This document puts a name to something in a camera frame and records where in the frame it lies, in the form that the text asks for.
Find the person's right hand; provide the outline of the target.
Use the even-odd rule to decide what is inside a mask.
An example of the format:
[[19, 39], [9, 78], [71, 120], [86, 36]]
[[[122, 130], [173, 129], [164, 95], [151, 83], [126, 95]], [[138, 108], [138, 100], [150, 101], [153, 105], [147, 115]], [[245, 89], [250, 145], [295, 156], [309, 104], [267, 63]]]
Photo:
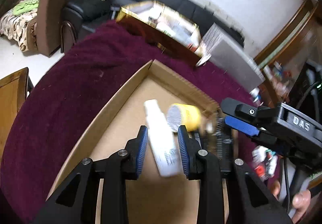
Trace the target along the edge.
[[[270, 187], [271, 193], [274, 195], [274, 197], [277, 198], [279, 192], [281, 190], [281, 185], [278, 180], [276, 180]], [[297, 223], [300, 221], [300, 219], [304, 216], [307, 209], [310, 206], [311, 202], [311, 192], [310, 190], [305, 190], [300, 193], [297, 193], [294, 195], [292, 200], [292, 206], [295, 208], [295, 214], [291, 218], [293, 223]]]

